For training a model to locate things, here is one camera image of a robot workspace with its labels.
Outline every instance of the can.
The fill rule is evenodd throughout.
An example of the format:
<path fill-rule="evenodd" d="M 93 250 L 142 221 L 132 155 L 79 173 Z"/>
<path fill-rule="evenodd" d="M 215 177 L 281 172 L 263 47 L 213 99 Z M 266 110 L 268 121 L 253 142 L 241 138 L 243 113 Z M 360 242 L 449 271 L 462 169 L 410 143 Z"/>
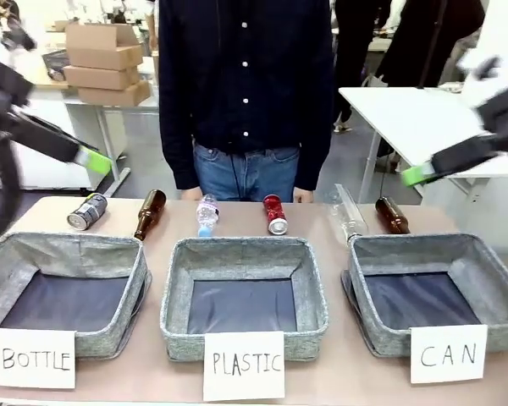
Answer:
<path fill-rule="evenodd" d="M 93 193 L 88 196 L 81 207 L 68 216 L 68 224 L 80 231 L 87 230 L 105 213 L 108 200 L 104 195 Z"/>
<path fill-rule="evenodd" d="M 282 201 L 277 195 L 269 195 L 263 199 L 265 212 L 268 214 L 269 232 L 274 235 L 286 234 L 288 221 L 284 215 Z"/>

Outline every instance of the red soda can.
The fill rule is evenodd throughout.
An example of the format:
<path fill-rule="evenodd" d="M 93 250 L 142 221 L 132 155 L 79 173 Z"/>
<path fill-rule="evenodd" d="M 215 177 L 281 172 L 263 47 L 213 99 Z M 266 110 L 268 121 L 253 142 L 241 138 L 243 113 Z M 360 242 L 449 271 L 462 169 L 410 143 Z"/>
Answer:
<path fill-rule="evenodd" d="M 265 212 L 268 214 L 269 232 L 274 235 L 286 234 L 288 222 L 282 209 L 282 201 L 277 195 L 269 195 L 263 199 Z"/>

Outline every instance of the navy blue shirt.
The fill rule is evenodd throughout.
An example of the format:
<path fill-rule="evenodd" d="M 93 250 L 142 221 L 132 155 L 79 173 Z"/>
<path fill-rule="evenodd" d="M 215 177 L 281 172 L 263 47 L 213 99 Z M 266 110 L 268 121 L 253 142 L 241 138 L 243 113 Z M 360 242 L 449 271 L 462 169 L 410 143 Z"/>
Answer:
<path fill-rule="evenodd" d="M 332 133 L 329 0 L 161 0 L 160 132 L 178 189 L 199 185 L 192 135 L 228 153 L 301 148 L 314 190 Z"/>

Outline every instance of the jeans pocket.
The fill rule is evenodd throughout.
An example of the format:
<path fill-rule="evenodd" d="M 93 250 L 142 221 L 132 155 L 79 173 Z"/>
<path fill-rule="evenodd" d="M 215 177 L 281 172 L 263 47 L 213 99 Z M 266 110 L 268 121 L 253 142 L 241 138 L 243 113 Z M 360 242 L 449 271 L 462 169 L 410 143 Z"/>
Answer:
<path fill-rule="evenodd" d="M 271 150 L 269 156 L 274 162 L 284 163 L 293 161 L 297 159 L 299 156 L 299 148 L 297 147 L 288 147 L 288 148 L 278 148 L 276 150 Z"/>
<path fill-rule="evenodd" d="M 215 162 L 220 155 L 220 151 L 217 149 L 209 150 L 202 145 L 196 144 L 194 146 L 194 154 L 203 161 Z"/>

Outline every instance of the white paper label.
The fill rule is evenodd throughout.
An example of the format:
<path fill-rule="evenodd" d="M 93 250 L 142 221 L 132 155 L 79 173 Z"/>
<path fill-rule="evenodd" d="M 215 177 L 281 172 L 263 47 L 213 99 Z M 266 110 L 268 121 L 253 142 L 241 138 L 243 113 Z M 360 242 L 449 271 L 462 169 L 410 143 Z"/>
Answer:
<path fill-rule="evenodd" d="M 283 397 L 283 332 L 205 335 L 204 401 Z"/>
<path fill-rule="evenodd" d="M 0 328 L 0 387 L 75 389 L 75 332 Z"/>
<path fill-rule="evenodd" d="M 411 329 L 411 383 L 483 378 L 487 326 Z"/>

